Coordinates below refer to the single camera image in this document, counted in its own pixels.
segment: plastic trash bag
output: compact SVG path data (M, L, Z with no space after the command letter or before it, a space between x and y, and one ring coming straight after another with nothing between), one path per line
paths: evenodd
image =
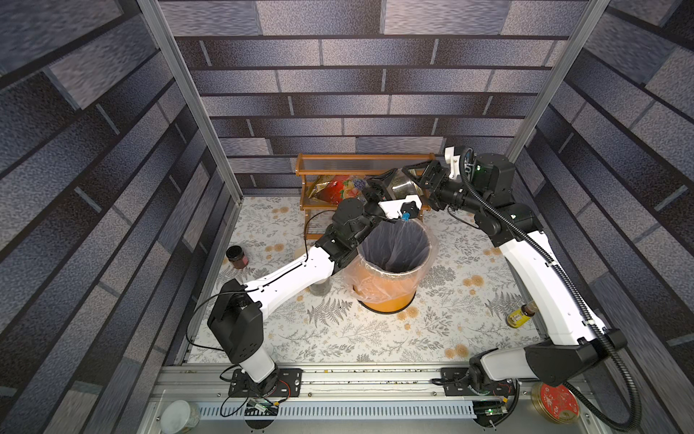
M382 303L417 290L439 252L439 242L417 219L382 222L357 248L357 257L344 270L353 296Z

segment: aluminum frame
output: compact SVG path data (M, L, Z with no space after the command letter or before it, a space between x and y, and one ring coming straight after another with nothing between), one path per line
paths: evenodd
M506 151L506 157L511 162L516 162L521 150L523 150L531 134L533 134L537 122L547 109L547 105L549 105L557 89L559 89L559 85L564 81L564 77L566 77L571 65L576 61L576 57L578 57L581 49L586 44L588 36L593 32L595 25L608 4L609 0L591 0L586 6L576 29L568 39L564 52L555 64L555 67L552 68L550 76L547 78L542 90L537 94L537 98L535 98L528 115L511 141L508 151Z
M188 71L188 66L186 66L183 60L183 55L178 49L174 35L171 33L171 29L164 18L164 13L161 7L159 7L159 2L157 0L137 0L137 4L139 4L140 9L142 9L145 22L149 26L157 45L159 45L159 48L162 50L162 55L169 65L173 77L176 79L178 88L181 94L183 94L183 98L188 104L188 108L193 114L195 122L200 128L203 139L212 153L212 157L219 168L219 173L224 179L224 183L231 193L231 197L237 205L240 205L241 199L244 196L241 187L236 180L234 171L226 160L226 155L221 147L219 137L217 137L217 133L214 131L210 116L195 87L193 77L190 75L190 71Z
M207 277L205 277L205 283L203 284L203 288L200 290L200 296L198 298L198 301L196 303L196 308L200 305L201 301L206 300L210 295L212 295L212 290L214 289L214 284L217 281L217 276L219 275L219 269L221 268L221 263L224 260L224 252L226 251L227 247L229 246L229 241L231 241L231 235L234 233L234 227L236 226L236 221L239 219L239 213L241 212L241 204L234 205L234 209L231 213L231 216L229 216L229 222L226 225L226 229L224 230L224 234L221 237L221 241L219 243L219 246L217 246L217 250L214 253L214 260L212 262L212 266L210 267L210 270L208 271ZM193 325L193 330L197 331L200 329L201 322L203 321L203 315L205 314L205 309L200 309L198 312L196 312L195 315L190 319L188 324L186 325L186 333L189 332L189 329L191 328L191 325ZM176 353L176 358L174 359L173 363L176 366L179 366L183 363L183 360L185 359L185 355L188 352L188 348L190 345L188 345L188 341L184 338L183 341L181 342L180 347L178 348L178 353Z
M431 384L442 367L465 367L467 363L282 363L282 368L304 370L301 395L291 400L299 403L326 401L403 401L427 403L488 401L494 397L447 397L441 386ZM178 399L190 402L221 402L229 384L219 380L225 364L186 364L163 367L146 405L138 434L159 434L157 418L169 403ZM520 399L530 400L534 381L521 382ZM572 380L584 395L595 403L588 383L578 376ZM243 399L229 399L228 402ZM588 434L607 434L609 429L582 407L579 422Z

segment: dark jar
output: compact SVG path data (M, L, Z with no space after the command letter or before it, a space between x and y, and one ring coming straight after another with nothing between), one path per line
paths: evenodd
M248 258L241 246L231 246L226 249L226 257L235 269L244 269L248 265Z

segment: orange trash can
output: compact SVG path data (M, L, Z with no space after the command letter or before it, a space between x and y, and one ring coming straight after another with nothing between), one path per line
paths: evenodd
M365 308L389 314L412 302L436 259L438 242L419 220L399 220L382 222L357 251L344 270L345 282Z

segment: floral tablecloth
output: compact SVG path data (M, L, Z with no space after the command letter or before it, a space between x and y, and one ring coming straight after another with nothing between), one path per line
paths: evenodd
M246 197L231 244L249 259L243 270L225 259L213 294L232 278L261 277L294 259L303 246L298 197ZM461 217L471 221L470 216ZM340 273L324 297L297 294L264 323L264 346L276 362L438 362L467 360L491 348L539 341L532 322L508 327L506 315L523 300L499 249L477 229L446 212L425 212L424 224L439 239L439 255L412 304L394 315L371 312L352 298ZM218 346L207 327L197 343ZM188 362L224 363L220 351L193 348Z

